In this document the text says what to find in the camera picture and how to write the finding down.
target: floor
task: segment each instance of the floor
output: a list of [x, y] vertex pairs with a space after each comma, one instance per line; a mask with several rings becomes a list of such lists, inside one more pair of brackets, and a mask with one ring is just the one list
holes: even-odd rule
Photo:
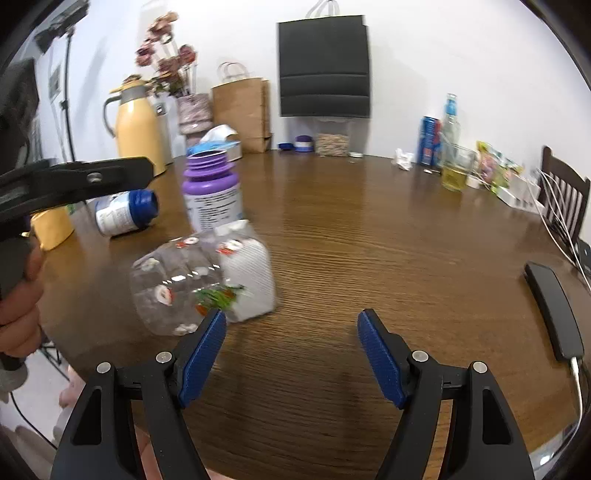
[[[40, 351], [30, 355], [26, 363], [29, 372], [27, 381], [13, 392], [14, 398], [23, 415], [46, 438], [57, 443], [53, 430], [62, 411], [58, 397], [68, 382]], [[67, 364], [62, 363], [60, 369], [66, 373]], [[0, 394], [0, 428], [33, 472], [41, 480], [48, 479], [55, 452], [26, 424], [8, 394]]]

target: black bag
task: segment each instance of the black bag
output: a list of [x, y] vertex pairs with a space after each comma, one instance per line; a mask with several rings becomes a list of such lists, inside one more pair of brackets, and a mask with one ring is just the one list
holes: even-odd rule
[[362, 16], [280, 23], [278, 43], [282, 116], [370, 117]]

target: wooden table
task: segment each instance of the wooden table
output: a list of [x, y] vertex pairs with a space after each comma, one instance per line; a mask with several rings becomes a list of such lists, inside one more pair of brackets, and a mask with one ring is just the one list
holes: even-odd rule
[[[553, 357], [524, 263], [554, 268], [588, 345], [589, 297], [536, 215], [484, 190], [449, 192], [438, 176], [384, 158], [268, 153], [247, 155], [236, 171], [281, 300], [274, 313], [229, 327], [202, 396], [184, 412], [208, 467], [241, 480], [374, 478], [401, 413], [383, 399], [357, 339], [366, 307], [441, 363], [485, 361], [530, 451], [574, 420], [574, 387]], [[190, 233], [178, 171], [152, 186], [161, 210], [146, 231], [108, 240], [79, 210], [76, 233], [48, 254], [44, 328], [83, 376], [178, 340], [150, 334], [129, 292], [133, 261]], [[449, 417], [444, 402], [426, 478], [439, 472]]]

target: blue gripper pad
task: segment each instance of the blue gripper pad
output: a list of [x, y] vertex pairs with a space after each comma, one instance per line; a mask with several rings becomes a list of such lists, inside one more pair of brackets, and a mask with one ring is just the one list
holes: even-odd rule
[[201, 394], [213, 362], [226, 337], [226, 315], [224, 312], [218, 309], [211, 310], [197, 331], [186, 335], [183, 340], [190, 340], [193, 335], [201, 337], [197, 346], [193, 352], [183, 352], [183, 347], [179, 342], [179, 350], [181, 351], [178, 352], [175, 363], [175, 370], [180, 369], [176, 377], [177, 383], [179, 383], [177, 398], [181, 408], [186, 408]]
[[357, 333], [384, 397], [403, 408], [407, 396], [402, 390], [400, 368], [366, 310], [357, 317]]

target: brown paper bag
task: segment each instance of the brown paper bag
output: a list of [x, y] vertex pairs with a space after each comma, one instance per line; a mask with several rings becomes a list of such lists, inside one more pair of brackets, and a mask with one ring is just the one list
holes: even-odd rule
[[269, 81], [245, 78], [212, 89], [213, 122], [238, 132], [243, 152], [261, 153], [271, 146]]

